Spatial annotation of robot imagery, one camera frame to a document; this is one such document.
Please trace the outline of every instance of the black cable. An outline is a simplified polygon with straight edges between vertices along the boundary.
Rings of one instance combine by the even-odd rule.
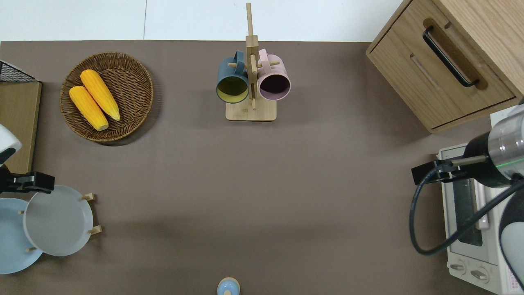
[[[411,208],[409,211],[409,235],[411,237],[411,243],[415,247],[415,250],[417,250],[418,253],[422,255],[433,255],[436,254],[442,250],[445,250],[449,245],[451,245],[453,242],[458,240],[460,237],[462,237],[471,226],[475,224],[479,219],[482,218],[482,216],[486,215],[491,209],[493,209],[495,206],[497,206],[500,202],[504,201],[507,197],[511,196],[514,192],[524,188],[524,180],[520,180],[519,182],[515,183],[513,186],[509,187],[507,190],[500,193],[498,196],[493,198],[491,201],[489,201],[484,207],[479,209],[475,214],[473,214],[470,218],[468,218],[464,224],[460,226],[459,229],[457,229],[456,232],[454,232],[448,239],[446,239],[444,242],[442,242],[440,245],[429,249],[424,250],[420,248],[419,244],[417,243],[417,239],[415,238],[415,207],[417,205],[417,200],[420,195],[420,191],[422,190],[422,187],[424,184],[440,169],[446,166],[451,166],[451,162],[446,161],[443,164],[438,165],[437,167],[433,168],[430,172],[428,172],[420,184],[417,186],[417,189],[415,190],[415,194],[413,195],[413,200],[411,201]]]

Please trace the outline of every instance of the round woven basket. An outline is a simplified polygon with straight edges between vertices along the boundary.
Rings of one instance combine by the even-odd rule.
[[[83,85],[80,73],[86,69],[100,74],[120,112],[120,121],[104,114],[109,127],[103,131],[96,131],[69,97],[69,89]],[[146,120],[152,104],[153,82],[149,72],[138,60],[121,52],[103,52],[83,60],[69,72],[60,92],[60,110],[67,125],[79,136],[100,143],[132,134]]]

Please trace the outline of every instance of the white wall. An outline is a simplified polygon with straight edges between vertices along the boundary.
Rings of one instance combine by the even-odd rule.
[[[371,41],[402,0],[251,0],[273,41]],[[0,0],[0,40],[244,40],[239,0]]]

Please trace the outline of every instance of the wire basket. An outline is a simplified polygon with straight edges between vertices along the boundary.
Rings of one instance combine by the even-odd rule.
[[[0,60],[0,82],[38,82],[34,77]]]

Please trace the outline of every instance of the corn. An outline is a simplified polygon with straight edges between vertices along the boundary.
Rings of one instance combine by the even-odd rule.
[[[107,119],[85,87],[75,86],[69,89],[69,97],[93,128],[102,131],[109,127]]]
[[[120,121],[118,105],[100,75],[94,70],[84,70],[80,79],[102,110],[116,121]]]

